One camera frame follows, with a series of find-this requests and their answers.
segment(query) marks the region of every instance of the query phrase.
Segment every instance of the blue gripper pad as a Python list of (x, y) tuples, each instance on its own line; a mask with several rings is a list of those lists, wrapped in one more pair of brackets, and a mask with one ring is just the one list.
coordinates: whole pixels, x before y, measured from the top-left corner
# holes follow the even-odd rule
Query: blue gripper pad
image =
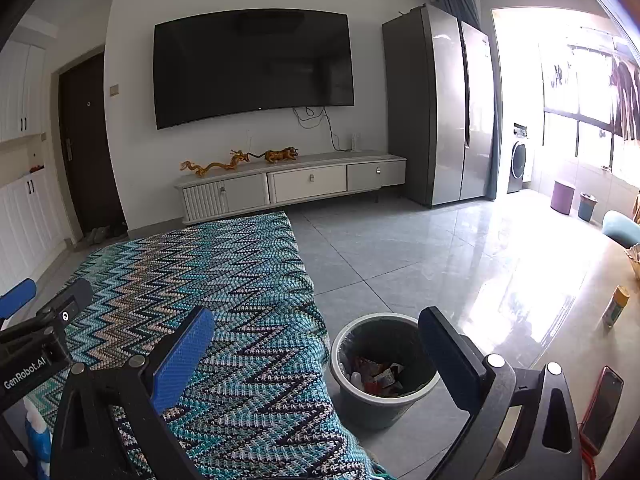
[(178, 341), (153, 374), (150, 396), (156, 413), (172, 408), (187, 386), (193, 371), (211, 343), (215, 322), (210, 310), (203, 308), (180, 334)]
[(36, 284), (27, 278), (14, 286), (4, 296), (0, 296), (0, 318), (9, 319), (21, 307), (29, 303), (36, 295)]

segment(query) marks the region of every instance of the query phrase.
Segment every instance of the brown door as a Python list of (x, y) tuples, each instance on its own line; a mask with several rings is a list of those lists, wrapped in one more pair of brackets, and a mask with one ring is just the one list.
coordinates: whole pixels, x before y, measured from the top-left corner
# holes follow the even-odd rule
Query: brown door
[(124, 222), (104, 122), (103, 66), (104, 53), (60, 75), (62, 153), (71, 198), (86, 234)]

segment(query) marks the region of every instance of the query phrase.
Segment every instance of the gray trash can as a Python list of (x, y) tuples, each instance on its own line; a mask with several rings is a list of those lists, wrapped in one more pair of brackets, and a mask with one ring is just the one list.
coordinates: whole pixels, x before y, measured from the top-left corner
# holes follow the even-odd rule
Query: gray trash can
[(596, 207), (598, 201), (593, 195), (587, 195), (586, 193), (580, 193), (580, 205), (578, 206), (578, 216), (585, 222), (591, 221), (591, 215), (593, 215), (593, 208)]
[[(405, 393), (401, 397), (378, 397), (353, 386), (346, 374), (351, 374), (356, 356), (377, 363), (403, 365), (398, 380)], [(418, 320), (402, 314), (370, 314), (350, 322), (331, 346), (330, 367), (340, 384), (341, 411), (352, 422), (369, 430), (391, 426), (440, 380), (422, 349)]]

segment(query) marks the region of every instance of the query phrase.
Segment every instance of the blue curtain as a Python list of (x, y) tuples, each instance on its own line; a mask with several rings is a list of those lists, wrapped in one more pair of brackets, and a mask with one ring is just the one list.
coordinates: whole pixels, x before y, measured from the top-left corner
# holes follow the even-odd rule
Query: blue curtain
[[(452, 14), (457, 19), (468, 23), (472, 27), (480, 29), (480, 15), (476, 0), (431, 0), (431, 5)], [(500, 168), (500, 130), (498, 129), (498, 103), (494, 92), (494, 142), (491, 153), (491, 174), (489, 186), (487, 187), (487, 197), (495, 200), (498, 189), (498, 168)]]

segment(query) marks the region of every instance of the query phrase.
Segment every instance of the dragon figurine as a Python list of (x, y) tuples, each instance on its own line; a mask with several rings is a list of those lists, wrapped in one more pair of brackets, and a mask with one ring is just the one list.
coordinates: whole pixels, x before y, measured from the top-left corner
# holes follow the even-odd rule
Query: dragon figurine
[(180, 171), (183, 171), (183, 170), (195, 171), (197, 176), (203, 177), (207, 174), (207, 171), (209, 171), (213, 167), (223, 168), (224, 170), (228, 171), (228, 170), (234, 170), (238, 166), (238, 162), (241, 162), (242, 160), (244, 160), (245, 162), (249, 162), (250, 153), (243, 153), (242, 150), (239, 150), (237, 152), (231, 151), (230, 155), (233, 155), (233, 157), (231, 157), (231, 163), (222, 164), (221, 162), (212, 162), (206, 168), (203, 168), (199, 164), (193, 164), (190, 160), (185, 160), (183, 163), (180, 164)]
[(293, 146), (289, 146), (284, 150), (280, 150), (279, 152), (272, 152), (271, 150), (267, 150), (261, 155), (255, 155), (253, 153), (248, 153), (248, 155), (254, 156), (255, 158), (263, 158), (269, 164), (274, 164), (279, 160), (296, 160), (298, 156), (298, 150)]

